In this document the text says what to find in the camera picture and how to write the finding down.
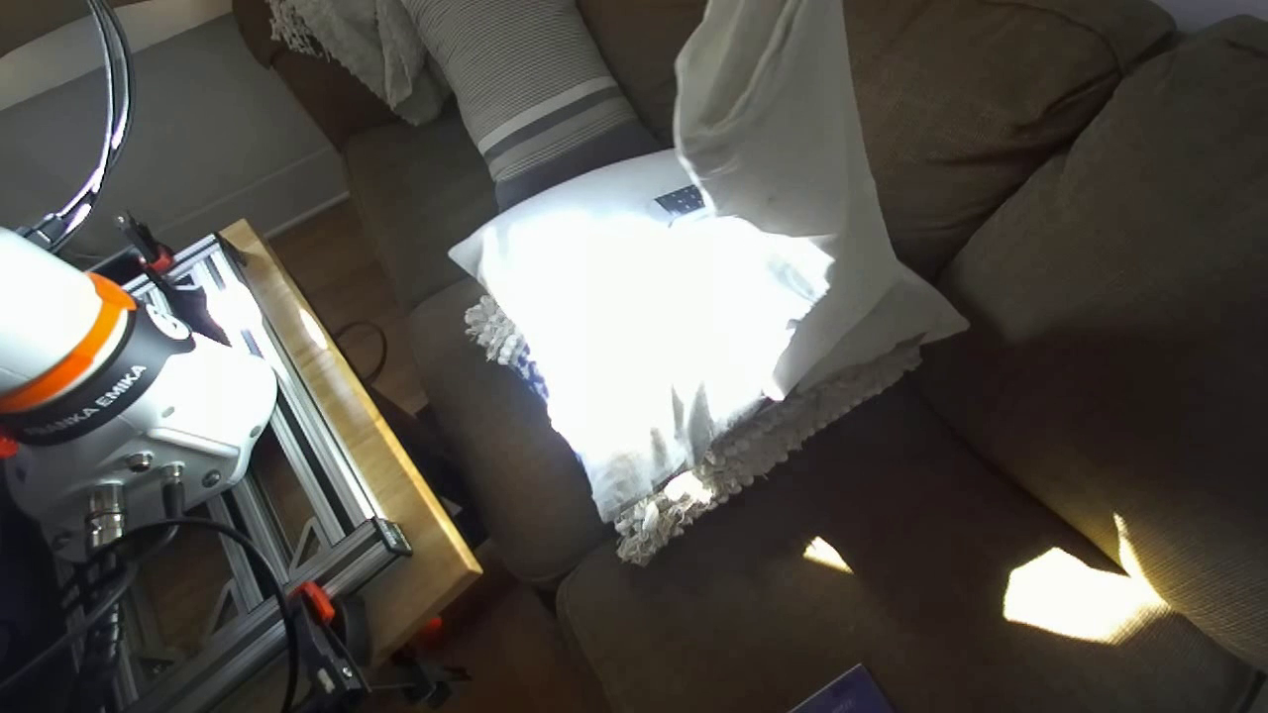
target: cable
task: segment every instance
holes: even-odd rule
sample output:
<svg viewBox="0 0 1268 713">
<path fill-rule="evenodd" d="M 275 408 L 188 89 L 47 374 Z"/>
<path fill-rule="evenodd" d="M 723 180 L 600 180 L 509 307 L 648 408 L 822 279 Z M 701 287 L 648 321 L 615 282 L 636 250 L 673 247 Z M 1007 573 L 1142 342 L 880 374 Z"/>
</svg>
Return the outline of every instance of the cable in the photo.
<svg viewBox="0 0 1268 713">
<path fill-rule="evenodd" d="M 118 584 L 96 604 L 96 612 L 88 620 L 76 623 L 76 629 L 60 635 L 51 645 L 45 645 L 31 663 L 23 663 L 22 671 L 14 671 L 4 680 L 0 680 L 0 699 L 8 699 L 16 687 L 23 687 L 36 671 L 45 671 L 55 655 L 63 655 L 67 645 L 76 645 L 93 626 L 100 626 L 118 604 L 123 594 L 133 592 L 134 584 L 134 565 L 160 551 L 163 542 L 176 540 L 176 530 L 216 530 L 224 540 L 234 540 L 242 547 L 242 555 L 250 559 L 250 565 L 266 580 L 266 592 L 269 600 L 278 604 L 278 613 L 281 613 L 281 629 L 286 629 L 286 699 L 281 699 L 281 713 L 294 711 L 294 699 L 296 699 L 296 663 L 303 663 L 303 643 L 296 643 L 296 626 L 288 620 L 288 604 L 286 604 L 286 592 L 281 592 L 281 580 L 275 573 L 269 559 L 234 528 L 224 528 L 224 522 L 211 522 L 211 520 L 168 520 L 168 522 L 148 522 L 148 528 L 134 528 L 129 530 L 123 540 L 114 540 L 111 547 L 96 551 L 93 564 L 106 564 L 118 555 L 123 564 L 123 573 Z"/>
<path fill-rule="evenodd" d="M 361 379 L 361 385 L 376 385 L 376 379 L 384 377 L 389 351 L 393 351 L 389 333 L 384 333 L 376 321 L 341 321 L 328 336 L 332 336 L 332 344 L 353 362 L 353 350 L 351 350 L 344 342 L 351 342 L 357 329 L 372 333 L 372 342 L 376 342 L 372 363 L 370 363 L 370 367 L 366 367 L 366 363 L 353 363 L 353 367 L 357 367 L 357 379 Z"/>
<path fill-rule="evenodd" d="M 111 569 L 118 569 L 118 551 L 76 565 L 76 580 L 84 584 L 84 605 L 96 605 Z M 118 664 L 118 649 L 123 649 L 123 605 L 111 605 L 111 613 L 88 626 L 80 643 L 80 664 L 76 664 L 80 679 L 72 687 L 72 713 L 100 713 L 102 704 L 114 711 L 106 701 L 106 690 L 111 690 L 111 671 Z"/>
<path fill-rule="evenodd" d="M 171 528 L 163 540 L 148 542 L 148 551 L 160 551 L 160 547 L 168 547 L 171 540 L 176 540 L 176 528 Z M 88 605 L 88 604 L 84 604 L 88 592 L 80 587 L 80 573 L 67 580 L 67 584 L 55 592 L 55 600 L 63 604 L 63 613 Z"/>
<path fill-rule="evenodd" d="M 123 604 L 123 594 L 133 592 L 133 580 L 134 580 L 134 569 L 129 565 L 129 569 L 118 573 L 118 584 L 111 587 L 111 594 L 106 594 L 96 612 L 88 612 L 88 620 L 84 620 L 76 629 L 60 635 L 51 645 L 45 645 L 31 663 L 23 663 L 22 671 L 14 671 L 14 672 L 0 680 L 0 699 L 8 699 L 16 687 L 23 687 L 23 680 L 28 680 L 36 671 L 45 671 L 55 655 L 72 649 L 93 626 L 100 626 L 100 623 Z"/>
<path fill-rule="evenodd" d="M 133 48 L 123 36 L 123 25 L 106 0 L 88 0 L 88 13 L 96 19 L 96 40 L 102 48 L 102 73 L 106 73 L 106 130 L 96 159 L 96 171 L 88 181 L 55 210 L 45 214 L 36 227 L 23 227 L 22 233 L 36 238 L 45 250 L 60 250 L 60 241 L 84 227 L 96 197 L 102 194 L 102 181 L 111 176 L 111 159 L 123 147 L 129 120 L 133 120 Z"/>
<path fill-rule="evenodd" d="M 151 522 L 151 528 L 134 528 L 134 530 L 168 530 L 168 528 L 196 528 L 196 530 L 216 530 L 224 540 L 234 540 L 242 547 L 242 555 L 250 559 L 250 565 L 266 580 L 266 592 L 275 594 L 278 604 L 278 620 L 281 620 L 281 629 L 286 629 L 286 692 L 281 692 L 281 713 L 294 711 L 294 699 L 296 699 L 296 664 L 303 664 L 303 638 L 296 638 L 296 626 L 288 620 L 288 600 L 281 592 L 281 580 L 275 573 L 269 559 L 234 528 L 224 528 L 224 522 L 211 522 L 211 520 L 171 520 L 171 522 Z"/>
</svg>

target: floor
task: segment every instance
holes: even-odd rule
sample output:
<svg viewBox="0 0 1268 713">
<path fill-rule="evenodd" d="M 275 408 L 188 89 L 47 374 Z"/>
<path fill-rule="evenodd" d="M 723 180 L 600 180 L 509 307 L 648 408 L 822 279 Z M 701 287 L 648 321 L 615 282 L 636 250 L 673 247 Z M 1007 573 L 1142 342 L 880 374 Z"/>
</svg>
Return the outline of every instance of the floor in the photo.
<svg viewBox="0 0 1268 713">
<path fill-rule="evenodd" d="M 361 250 L 351 201 L 275 238 L 275 252 L 307 289 L 308 307 L 337 336 L 353 367 L 403 411 L 422 411 L 427 394 L 410 367 L 403 311 L 393 303 L 372 252 Z M 595 713 L 601 699 L 535 592 L 501 573 L 495 547 L 479 547 L 489 580 L 443 613 L 443 635 L 427 645 L 442 664 L 464 671 L 443 713 Z M 372 701 L 372 713 L 426 704 Z"/>
</svg>

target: couch cushion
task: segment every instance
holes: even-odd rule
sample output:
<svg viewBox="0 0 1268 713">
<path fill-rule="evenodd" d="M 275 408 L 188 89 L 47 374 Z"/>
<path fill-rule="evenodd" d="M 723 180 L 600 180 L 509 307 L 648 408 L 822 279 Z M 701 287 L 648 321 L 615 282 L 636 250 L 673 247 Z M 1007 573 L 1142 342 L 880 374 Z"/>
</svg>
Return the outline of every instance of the couch cushion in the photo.
<svg viewBox="0 0 1268 713">
<path fill-rule="evenodd" d="M 673 138 L 673 56 L 701 25 L 707 0 L 578 0 L 578 13 L 637 120 Z"/>
<path fill-rule="evenodd" d="M 542 399 L 464 333 L 479 287 L 458 282 L 413 311 L 413 358 L 447 456 L 464 466 L 493 542 L 522 584 L 550 587 L 607 528 Z"/>
<path fill-rule="evenodd" d="M 353 208 L 401 307 L 459 282 L 447 250 L 495 214 L 495 194 L 458 111 L 427 126 L 366 130 L 344 149 Z"/>
<path fill-rule="evenodd" d="M 501 201 L 648 156 L 575 0 L 403 0 L 489 159 Z"/>
<path fill-rule="evenodd" d="M 1268 671 L 1268 25 L 1121 82 L 958 252 L 928 394 L 1022 487 Z"/>
<path fill-rule="evenodd" d="M 1150 0 L 852 0 L 847 29 L 897 250 L 936 275 L 1098 114 L 1169 17 Z"/>
<path fill-rule="evenodd" d="M 852 573 L 806 564 L 834 542 Z M 559 613 L 615 711 L 788 711 L 864 663 L 897 711 L 1230 711 L 1247 671 L 1187 620 L 1119 645 L 1004 623 L 1020 564 L 1098 564 L 913 390 L 834 423 L 653 565 L 595 551 Z"/>
</svg>

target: metal frame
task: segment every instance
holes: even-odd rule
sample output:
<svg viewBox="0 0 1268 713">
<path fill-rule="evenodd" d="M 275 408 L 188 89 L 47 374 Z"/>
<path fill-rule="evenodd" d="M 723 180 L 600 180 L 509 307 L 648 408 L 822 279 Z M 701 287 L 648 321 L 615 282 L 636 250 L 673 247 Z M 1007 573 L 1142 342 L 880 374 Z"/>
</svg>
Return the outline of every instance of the metal frame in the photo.
<svg viewBox="0 0 1268 713">
<path fill-rule="evenodd" d="M 278 333 L 262 321 L 224 241 L 211 233 L 181 250 L 176 279 L 189 279 L 207 289 L 207 307 L 234 350 L 246 350 L 275 363 L 278 411 L 269 420 L 269 436 L 278 439 L 296 487 L 312 506 L 312 520 L 303 528 L 303 540 L 318 540 L 321 551 L 312 559 L 296 559 L 294 551 L 307 542 L 281 542 L 275 511 L 253 482 L 253 470 L 238 487 L 207 502 L 211 520 L 246 530 L 262 547 L 269 565 L 281 569 L 286 592 L 303 584 L 321 584 L 328 594 L 361 592 L 393 559 L 410 555 L 403 535 L 384 520 L 353 460 L 337 445 L 328 420 L 321 415 L 321 403 L 296 379 L 288 351 L 281 350 Z M 139 303 L 168 311 L 163 293 L 148 279 L 129 282 L 129 289 Z M 281 655 L 286 629 L 278 604 L 253 580 L 253 565 L 238 551 L 238 542 L 224 542 L 224 555 L 234 580 L 224 584 L 216 620 L 226 613 L 226 605 L 234 605 L 238 613 L 218 629 L 211 623 L 204 649 L 188 663 L 139 663 L 148 655 L 168 659 L 171 645 L 163 645 L 160 623 L 151 620 L 142 594 L 129 600 L 129 643 L 114 672 L 118 711 L 207 711 L 224 692 L 230 692 L 230 687 L 246 680 L 275 655 Z"/>
</svg>

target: white cloth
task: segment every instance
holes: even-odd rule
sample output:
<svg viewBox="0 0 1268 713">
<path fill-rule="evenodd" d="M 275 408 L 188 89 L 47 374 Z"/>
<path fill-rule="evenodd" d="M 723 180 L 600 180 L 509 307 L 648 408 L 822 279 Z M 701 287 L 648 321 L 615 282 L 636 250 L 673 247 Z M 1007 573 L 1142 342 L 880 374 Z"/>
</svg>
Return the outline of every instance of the white cloth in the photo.
<svg viewBox="0 0 1268 713">
<path fill-rule="evenodd" d="M 269 0 L 275 40 L 327 53 L 353 73 L 403 124 L 427 124 L 443 89 L 426 73 L 426 40 L 401 0 Z"/>
<path fill-rule="evenodd" d="M 792 394 L 901 282 L 860 130 L 841 0 L 712 0 L 677 56 L 673 138 L 719 214 L 834 252 Z"/>
</svg>

